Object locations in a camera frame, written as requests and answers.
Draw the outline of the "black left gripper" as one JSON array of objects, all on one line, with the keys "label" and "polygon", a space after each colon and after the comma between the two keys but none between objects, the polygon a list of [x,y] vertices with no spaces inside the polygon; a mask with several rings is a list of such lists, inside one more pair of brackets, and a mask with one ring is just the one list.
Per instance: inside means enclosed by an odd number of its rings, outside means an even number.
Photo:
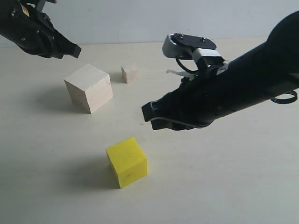
[{"label": "black left gripper", "polygon": [[24,52],[44,58],[78,58],[81,48],[59,33],[43,12],[46,3],[55,0],[2,0],[0,35]]}]

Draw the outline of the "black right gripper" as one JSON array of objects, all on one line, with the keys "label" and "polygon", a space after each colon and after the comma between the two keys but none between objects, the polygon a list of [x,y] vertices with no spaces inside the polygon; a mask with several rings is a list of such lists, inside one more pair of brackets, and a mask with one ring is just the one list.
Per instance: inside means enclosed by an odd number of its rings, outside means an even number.
[{"label": "black right gripper", "polygon": [[236,112],[235,70],[212,70],[210,77],[193,80],[186,72],[169,73],[182,76],[180,86],[141,107],[144,121],[150,121],[153,130],[204,128]]}]

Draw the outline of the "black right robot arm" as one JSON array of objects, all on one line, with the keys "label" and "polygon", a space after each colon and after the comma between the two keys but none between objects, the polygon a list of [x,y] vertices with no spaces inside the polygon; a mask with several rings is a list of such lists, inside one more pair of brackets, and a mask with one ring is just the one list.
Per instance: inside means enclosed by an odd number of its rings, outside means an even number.
[{"label": "black right robot arm", "polygon": [[265,42],[232,61],[224,59],[208,38],[168,34],[163,54],[178,65],[192,60],[195,70],[181,66],[177,89],[142,106],[154,130],[204,128],[215,120],[271,100],[298,99],[299,13],[282,19]]}]

